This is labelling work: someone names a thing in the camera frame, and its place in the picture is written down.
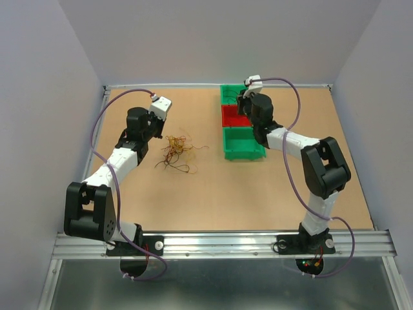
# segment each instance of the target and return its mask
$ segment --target white wall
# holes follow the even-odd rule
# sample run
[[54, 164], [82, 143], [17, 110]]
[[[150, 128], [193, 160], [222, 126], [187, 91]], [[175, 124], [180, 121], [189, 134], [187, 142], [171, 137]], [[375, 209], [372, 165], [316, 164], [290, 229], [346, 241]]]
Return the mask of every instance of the white wall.
[[60, 0], [104, 85], [332, 83], [379, 0]]
[[413, 298], [413, 1], [382, 0], [333, 88], [370, 213]]
[[0, 9], [0, 309], [37, 309], [101, 83], [56, 0]]

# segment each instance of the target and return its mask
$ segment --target screw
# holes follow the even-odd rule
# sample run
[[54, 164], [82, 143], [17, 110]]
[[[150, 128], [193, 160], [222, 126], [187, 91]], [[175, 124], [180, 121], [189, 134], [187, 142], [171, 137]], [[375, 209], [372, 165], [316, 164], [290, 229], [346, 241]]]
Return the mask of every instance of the screw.
[[334, 241], [332, 239], [327, 239], [325, 240], [325, 245], [329, 248], [332, 249], [334, 247]]
[[106, 244], [106, 248], [109, 250], [109, 251], [111, 251], [111, 250], [113, 250], [115, 247], [112, 245], [112, 244]]
[[280, 241], [278, 241], [278, 243], [277, 243], [277, 246], [280, 248], [280, 249], [286, 249], [287, 248], [287, 243], [285, 242], [285, 240], [280, 240]]
[[158, 251], [163, 249], [163, 242], [162, 241], [155, 242], [155, 249]]

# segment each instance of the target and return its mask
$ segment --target metal extrusion frame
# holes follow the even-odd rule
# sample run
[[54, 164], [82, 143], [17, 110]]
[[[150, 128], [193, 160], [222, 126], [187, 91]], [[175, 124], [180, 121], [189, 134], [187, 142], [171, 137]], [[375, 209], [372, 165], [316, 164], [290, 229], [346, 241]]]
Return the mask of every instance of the metal extrusion frame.
[[[303, 255], [279, 255], [272, 249], [276, 237], [294, 231], [235, 231], [235, 232], [146, 232], [144, 236], [161, 234], [165, 237], [163, 258], [185, 259], [261, 259], [261, 258], [303, 258]], [[347, 257], [352, 248], [348, 231], [331, 231], [336, 254], [325, 257]], [[390, 234], [386, 231], [355, 231], [356, 250], [354, 256], [395, 256], [396, 250]], [[119, 259], [106, 257], [106, 244], [95, 240], [69, 237], [58, 234], [52, 259], [54, 260], [98, 260]], [[122, 257], [122, 259], [145, 259]]]
[[383, 257], [383, 263], [399, 309], [412, 310], [412, 301], [410, 300], [405, 287], [405, 282], [399, 274], [396, 262], [394, 261], [393, 257]]
[[39, 310], [49, 310], [52, 306], [54, 292], [56, 290], [57, 281], [59, 279], [62, 260], [54, 260], [50, 262], [50, 267], [47, 272], [45, 286], [41, 294], [39, 302]]

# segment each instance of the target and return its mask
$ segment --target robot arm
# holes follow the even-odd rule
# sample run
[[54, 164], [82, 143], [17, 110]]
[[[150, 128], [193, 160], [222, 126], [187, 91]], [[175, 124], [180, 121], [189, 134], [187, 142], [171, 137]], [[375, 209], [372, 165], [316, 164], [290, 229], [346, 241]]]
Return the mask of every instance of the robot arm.
[[[81, 183], [72, 182], [66, 192], [65, 234], [101, 240], [126, 242], [116, 227], [116, 215], [112, 193], [115, 183], [108, 165], [116, 173], [119, 184], [135, 169], [148, 152], [152, 138], [162, 138], [162, 130], [172, 102], [164, 97], [153, 98], [149, 110], [131, 108], [126, 117], [126, 129], [122, 132], [108, 163]], [[84, 205], [93, 202], [93, 209]], [[142, 244], [142, 228], [134, 223], [121, 223], [122, 232], [135, 244]]]
[[[259, 144], [268, 149], [282, 151], [283, 138], [288, 130], [273, 120], [274, 108], [271, 99], [259, 93], [263, 83], [253, 81], [256, 79], [260, 79], [260, 76], [250, 76], [245, 80], [248, 88], [237, 96], [238, 114], [248, 117]], [[331, 238], [328, 234], [328, 219], [338, 193], [350, 180], [351, 173], [334, 138], [309, 138], [288, 132], [285, 142], [286, 153], [303, 163], [305, 181], [310, 190], [307, 206], [312, 212], [307, 211], [300, 223], [298, 235], [283, 237], [284, 244], [279, 246], [279, 253], [313, 253], [314, 249], [324, 246], [324, 242]], [[325, 249], [325, 253], [329, 251], [331, 252], [331, 249]]]

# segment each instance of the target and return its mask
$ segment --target green plastic tray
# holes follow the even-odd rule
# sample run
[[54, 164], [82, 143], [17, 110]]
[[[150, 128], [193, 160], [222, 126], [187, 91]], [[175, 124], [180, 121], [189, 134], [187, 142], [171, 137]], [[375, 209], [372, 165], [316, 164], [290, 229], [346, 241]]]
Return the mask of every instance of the green plastic tray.
[[254, 139], [252, 127], [224, 127], [226, 160], [257, 160], [266, 157], [265, 149]]
[[247, 89], [244, 85], [221, 85], [221, 104], [236, 105], [237, 95], [243, 89]]

